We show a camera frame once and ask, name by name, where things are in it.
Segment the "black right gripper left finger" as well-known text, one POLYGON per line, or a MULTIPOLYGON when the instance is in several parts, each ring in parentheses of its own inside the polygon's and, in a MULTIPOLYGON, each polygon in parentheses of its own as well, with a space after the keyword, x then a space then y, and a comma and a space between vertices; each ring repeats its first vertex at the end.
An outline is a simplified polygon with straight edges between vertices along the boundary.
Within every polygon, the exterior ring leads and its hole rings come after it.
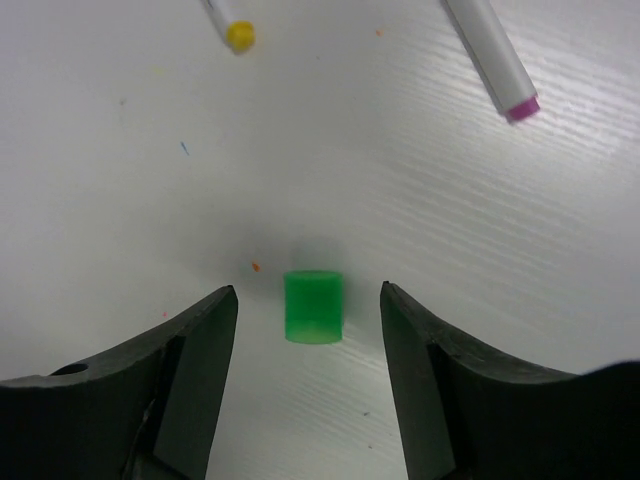
POLYGON ((2 478, 205 478, 237 315, 225 286, 50 375, 2 381, 2 478))

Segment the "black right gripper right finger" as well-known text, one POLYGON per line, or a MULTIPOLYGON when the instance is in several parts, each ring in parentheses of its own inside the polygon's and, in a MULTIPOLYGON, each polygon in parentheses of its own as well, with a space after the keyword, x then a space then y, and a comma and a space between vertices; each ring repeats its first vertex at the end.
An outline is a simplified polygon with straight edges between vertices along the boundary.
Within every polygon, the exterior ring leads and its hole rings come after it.
POLYGON ((635 479, 639 365, 585 374, 530 363, 380 292, 384 347, 412 479, 635 479))

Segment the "green highlighter cap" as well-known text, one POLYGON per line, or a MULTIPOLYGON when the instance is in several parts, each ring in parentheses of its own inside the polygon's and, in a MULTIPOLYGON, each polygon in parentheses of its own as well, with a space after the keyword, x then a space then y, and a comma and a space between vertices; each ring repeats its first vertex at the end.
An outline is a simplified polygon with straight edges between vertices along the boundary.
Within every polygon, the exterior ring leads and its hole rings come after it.
POLYGON ((283 275, 285 338, 325 345, 343 338, 343 275, 328 270, 293 270, 283 275))

